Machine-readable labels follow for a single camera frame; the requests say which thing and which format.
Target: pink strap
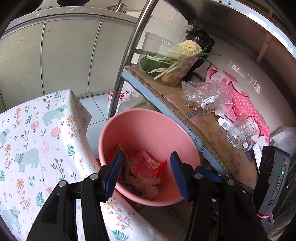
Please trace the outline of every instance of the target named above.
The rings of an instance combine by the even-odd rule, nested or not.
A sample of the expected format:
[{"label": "pink strap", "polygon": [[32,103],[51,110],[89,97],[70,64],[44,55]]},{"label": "pink strap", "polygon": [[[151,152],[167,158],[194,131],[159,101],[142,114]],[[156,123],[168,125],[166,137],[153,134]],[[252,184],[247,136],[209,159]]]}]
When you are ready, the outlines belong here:
[{"label": "pink strap", "polygon": [[[252,196],[252,205],[253,205],[254,211],[256,211],[255,206],[254,206],[254,203],[253,203],[253,196]],[[257,213],[256,213],[256,215],[257,215],[258,217],[260,217],[260,218],[269,218],[269,217],[270,217],[270,215],[263,216],[263,215],[259,215],[259,214],[257,214]]]}]

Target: wooden shelf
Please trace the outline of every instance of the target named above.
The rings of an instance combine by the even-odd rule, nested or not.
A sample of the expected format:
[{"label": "wooden shelf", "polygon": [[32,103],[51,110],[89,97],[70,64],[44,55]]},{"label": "wooden shelf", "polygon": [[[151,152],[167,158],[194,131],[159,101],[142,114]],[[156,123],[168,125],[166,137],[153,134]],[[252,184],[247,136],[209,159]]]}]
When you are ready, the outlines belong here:
[{"label": "wooden shelf", "polygon": [[248,153],[234,148],[226,138],[226,131],[219,126],[213,114],[199,116],[187,108],[181,100],[181,85],[167,87],[139,72],[135,65],[126,67],[122,77],[148,99],[164,115],[172,118],[185,129],[197,149],[221,174],[254,188],[257,171]]}]

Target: chrome pole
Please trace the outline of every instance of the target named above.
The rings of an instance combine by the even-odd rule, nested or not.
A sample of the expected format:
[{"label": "chrome pole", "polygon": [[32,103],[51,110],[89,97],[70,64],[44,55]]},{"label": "chrome pole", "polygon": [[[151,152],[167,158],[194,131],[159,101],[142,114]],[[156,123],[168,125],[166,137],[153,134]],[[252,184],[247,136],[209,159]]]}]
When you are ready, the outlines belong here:
[{"label": "chrome pole", "polygon": [[124,52],[121,65],[119,67],[119,71],[117,74],[113,96],[110,102],[110,109],[108,113],[108,120],[115,115],[117,104],[119,101],[119,97],[121,94],[122,86],[124,79],[121,77],[122,71],[125,66],[131,65],[131,59],[133,57],[133,54],[136,50],[137,44],[140,40],[140,37],[144,31],[144,28],[157,4],[158,0],[148,0],[138,18],[138,21],[133,29],[133,32],[131,34],[131,37],[129,39],[128,45],[126,46],[126,51]]}]

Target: floral tablecloth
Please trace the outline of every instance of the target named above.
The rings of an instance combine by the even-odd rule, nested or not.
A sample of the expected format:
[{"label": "floral tablecloth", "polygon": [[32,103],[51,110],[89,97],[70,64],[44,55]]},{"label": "floral tablecloth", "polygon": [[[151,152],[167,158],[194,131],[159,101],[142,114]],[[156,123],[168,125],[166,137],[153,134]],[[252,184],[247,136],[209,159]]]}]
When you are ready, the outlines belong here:
[{"label": "floral tablecloth", "polygon": [[[36,98],[0,114],[0,215],[17,240],[26,240],[60,180],[79,182],[98,172],[86,140],[90,120],[71,90]],[[81,201],[76,204],[78,239],[84,241]],[[101,209],[112,241],[167,240],[116,190],[107,203],[101,203]]]}]

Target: pink fabric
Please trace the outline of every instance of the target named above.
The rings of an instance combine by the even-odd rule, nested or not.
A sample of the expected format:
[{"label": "pink fabric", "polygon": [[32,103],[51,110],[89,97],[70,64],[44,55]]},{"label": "pink fabric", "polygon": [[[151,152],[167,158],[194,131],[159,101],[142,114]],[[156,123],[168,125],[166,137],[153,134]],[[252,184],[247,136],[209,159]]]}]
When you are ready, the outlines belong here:
[{"label": "pink fabric", "polygon": [[214,68],[210,68],[207,72],[207,80],[216,80],[223,84],[228,85],[232,89],[233,98],[232,102],[235,104],[227,104],[227,108],[230,112],[230,118],[235,121],[243,113],[250,117],[250,119],[255,123],[257,128],[257,135],[255,135],[252,140],[259,143],[261,147],[269,144],[270,129],[266,125],[265,120],[262,115],[257,111],[257,109],[251,103],[246,92],[243,90],[239,82],[231,76],[226,71],[219,72]]}]

